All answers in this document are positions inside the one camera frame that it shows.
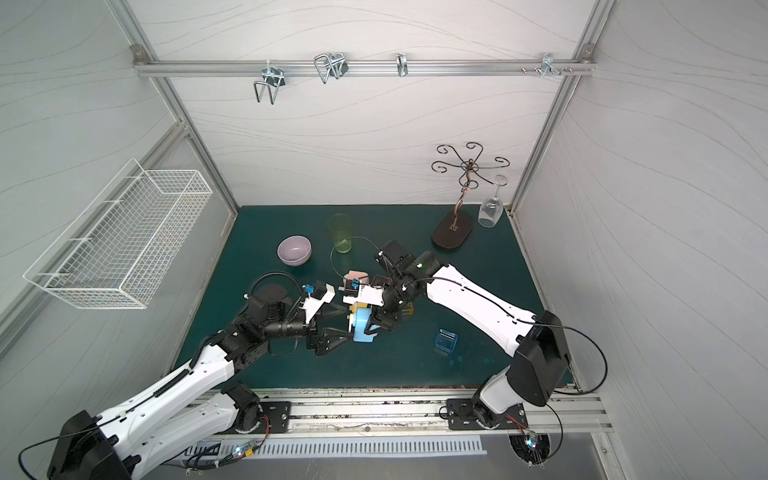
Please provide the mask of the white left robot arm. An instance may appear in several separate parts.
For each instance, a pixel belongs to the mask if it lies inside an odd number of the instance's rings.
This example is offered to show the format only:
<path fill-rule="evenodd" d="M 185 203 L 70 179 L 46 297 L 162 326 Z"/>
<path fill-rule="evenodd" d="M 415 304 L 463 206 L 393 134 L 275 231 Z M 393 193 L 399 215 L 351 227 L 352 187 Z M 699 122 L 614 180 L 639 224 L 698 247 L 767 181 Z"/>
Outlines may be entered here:
<path fill-rule="evenodd" d="M 317 316 L 336 290 L 317 282 L 298 299 L 279 284 L 248 295 L 242 310 L 207 337 L 192 358 L 130 399 L 65 422 L 46 476 L 49 479 L 141 479 L 184 448 L 234 428 L 251 432 L 263 415 L 258 396 L 233 384 L 193 410 L 186 407 L 265 355 L 274 338 L 304 338 L 324 354 L 330 347 Z"/>

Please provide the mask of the yellow pencil sharpener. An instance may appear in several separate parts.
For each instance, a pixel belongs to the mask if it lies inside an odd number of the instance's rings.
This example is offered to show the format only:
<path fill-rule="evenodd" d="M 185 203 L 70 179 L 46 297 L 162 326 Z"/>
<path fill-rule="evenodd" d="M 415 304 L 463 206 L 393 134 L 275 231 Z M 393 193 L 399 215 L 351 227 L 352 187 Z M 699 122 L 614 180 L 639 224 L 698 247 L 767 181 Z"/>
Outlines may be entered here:
<path fill-rule="evenodd" d="M 353 318 L 357 315 L 359 310 L 370 311 L 369 305 L 365 303 L 354 303 L 349 306 L 349 317 Z"/>

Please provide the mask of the blue transparent tray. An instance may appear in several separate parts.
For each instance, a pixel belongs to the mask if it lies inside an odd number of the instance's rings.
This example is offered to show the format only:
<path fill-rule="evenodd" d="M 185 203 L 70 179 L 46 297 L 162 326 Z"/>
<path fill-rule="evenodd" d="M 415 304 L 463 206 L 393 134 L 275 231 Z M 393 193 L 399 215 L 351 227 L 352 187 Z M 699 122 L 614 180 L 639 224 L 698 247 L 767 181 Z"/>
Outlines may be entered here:
<path fill-rule="evenodd" d="M 455 332 L 445 329 L 438 330 L 434 339 L 434 347 L 437 351 L 451 355 L 455 351 L 457 344 L 458 335 Z"/>

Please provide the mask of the blue pencil sharpener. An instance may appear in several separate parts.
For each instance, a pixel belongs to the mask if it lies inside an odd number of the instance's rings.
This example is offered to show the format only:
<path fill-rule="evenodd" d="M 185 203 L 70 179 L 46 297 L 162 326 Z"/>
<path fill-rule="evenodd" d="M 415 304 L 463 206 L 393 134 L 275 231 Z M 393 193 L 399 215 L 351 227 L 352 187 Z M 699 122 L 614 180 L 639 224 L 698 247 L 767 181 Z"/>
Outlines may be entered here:
<path fill-rule="evenodd" d="M 372 314 L 371 308 L 370 308 L 370 311 L 359 310 L 355 317 L 350 318 L 350 327 L 351 327 L 351 332 L 353 333 L 354 342 L 372 343 L 374 341 L 377 334 L 375 336 L 367 336 L 364 334 L 364 328 L 368 320 L 371 318 L 371 314 Z"/>

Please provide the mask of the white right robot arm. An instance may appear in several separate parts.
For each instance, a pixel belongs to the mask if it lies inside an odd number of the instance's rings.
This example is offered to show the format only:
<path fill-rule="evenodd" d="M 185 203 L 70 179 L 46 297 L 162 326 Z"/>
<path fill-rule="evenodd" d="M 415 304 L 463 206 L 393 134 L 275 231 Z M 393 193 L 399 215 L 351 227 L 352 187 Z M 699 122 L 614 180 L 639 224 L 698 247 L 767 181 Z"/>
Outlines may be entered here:
<path fill-rule="evenodd" d="M 444 263 L 431 251 L 416 257 L 392 240 L 376 254 L 386 271 L 383 281 L 347 280 L 349 331 L 356 342 L 371 342 L 391 331 L 405 306 L 424 296 L 456 313 L 493 340 L 510 364 L 489 377 L 473 394 L 469 417 L 483 429 L 495 429 L 507 411 L 524 402 L 544 407 L 569 366 L 570 350 L 560 319 L 537 316 L 493 295 Z"/>

